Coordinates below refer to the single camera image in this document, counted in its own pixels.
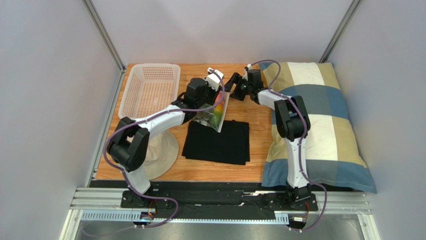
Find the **fake mango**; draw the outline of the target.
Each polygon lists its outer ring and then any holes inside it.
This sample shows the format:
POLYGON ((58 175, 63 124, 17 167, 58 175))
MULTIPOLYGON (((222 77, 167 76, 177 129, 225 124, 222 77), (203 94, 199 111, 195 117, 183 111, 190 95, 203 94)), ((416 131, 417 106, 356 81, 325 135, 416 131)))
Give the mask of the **fake mango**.
POLYGON ((223 112, 224 112, 224 105, 222 103, 218 104, 213 109, 212 121, 216 124, 219 124, 222 120, 223 112))

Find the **clear zip top bag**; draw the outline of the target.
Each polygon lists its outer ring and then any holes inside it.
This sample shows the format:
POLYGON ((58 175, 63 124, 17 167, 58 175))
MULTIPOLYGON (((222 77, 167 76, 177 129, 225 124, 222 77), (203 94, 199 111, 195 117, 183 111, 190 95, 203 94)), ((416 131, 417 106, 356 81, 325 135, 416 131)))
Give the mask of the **clear zip top bag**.
POLYGON ((198 112, 192 121, 220 133, 225 120, 229 96, 230 93, 225 92, 222 101, 215 108, 198 112))

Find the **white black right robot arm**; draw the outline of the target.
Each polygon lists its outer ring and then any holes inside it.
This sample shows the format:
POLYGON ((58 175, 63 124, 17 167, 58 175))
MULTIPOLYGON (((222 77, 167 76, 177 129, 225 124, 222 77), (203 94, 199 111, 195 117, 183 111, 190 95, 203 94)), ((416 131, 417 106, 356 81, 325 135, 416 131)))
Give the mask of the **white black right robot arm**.
POLYGON ((235 72, 224 86, 231 98, 243 101, 249 96, 258 105, 274 110, 275 124, 284 139, 288 173, 285 203, 289 209, 308 206, 312 196, 311 182, 306 171, 306 142, 310 120, 303 98, 288 96, 264 87, 259 69, 248 69, 244 76, 235 72))

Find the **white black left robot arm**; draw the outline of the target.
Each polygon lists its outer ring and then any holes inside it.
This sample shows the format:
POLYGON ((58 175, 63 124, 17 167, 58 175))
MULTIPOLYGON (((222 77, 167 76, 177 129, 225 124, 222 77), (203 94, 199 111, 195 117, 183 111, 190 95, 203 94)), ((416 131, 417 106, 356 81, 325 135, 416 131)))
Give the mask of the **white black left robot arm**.
POLYGON ((105 161, 122 173, 132 193, 143 199, 154 199, 146 195, 151 183, 143 168, 150 140, 170 128, 187 123, 197 113, 216 107, 219 93, 225 93, 224 80, 212 72, 205 78, 191 79, 183 95, 165 109, 135 120, 122 118, 105 141, 102 150, 105 161))

